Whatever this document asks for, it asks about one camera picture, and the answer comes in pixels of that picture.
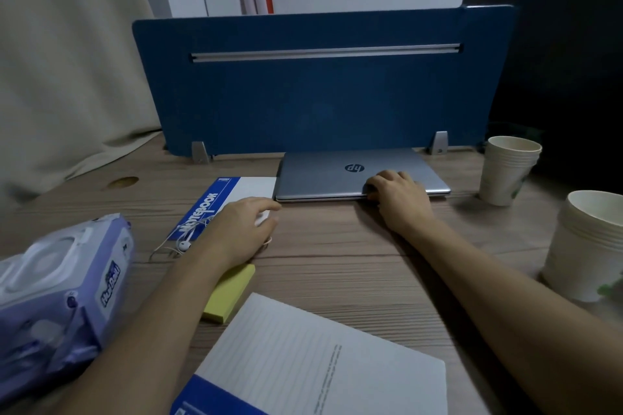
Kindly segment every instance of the lined paper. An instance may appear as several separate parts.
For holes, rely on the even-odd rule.
[[[442,361],[253,293],[196,375],[270,415],[445,415]]]

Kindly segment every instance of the blue desk divider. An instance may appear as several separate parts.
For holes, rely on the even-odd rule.
[[[154,19],[133,32],[175,155],[191,156],[193,141],[210,155],[418,147],[439,130],[473,145],[515,15],[500,5]]]

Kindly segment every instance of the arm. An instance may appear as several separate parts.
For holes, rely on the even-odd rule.
[[[199,318],[229,268],[247,261],[276,227],[261,211],[277,202],[249,198],[228,204],[169,270],[134,320],[68,390],[62,415],[166,414]]]
[[[426,192],[408,174],[383,171],[368,183],[387,226],[432,265],[544,413],[621,410],[619,333],[435,219]]]

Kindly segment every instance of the desk hole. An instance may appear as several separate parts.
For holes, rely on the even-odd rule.
[[[125,187],[133,186],[138,182],[138,177],[136,176],[127,176],[120,177],[119,179],[115,179],[113,182],[106,186],[106,189],[123,189]]]

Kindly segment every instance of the paper cup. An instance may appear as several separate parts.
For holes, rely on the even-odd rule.
[[[595,302],[608,295],[623,273],[623,196],[578,190],[558,214],[542,274],[566,297]]]
[[[492,136],[485,150],[479,197],[487,203],[507,206],[541,154],[541,145],[514,136]]]

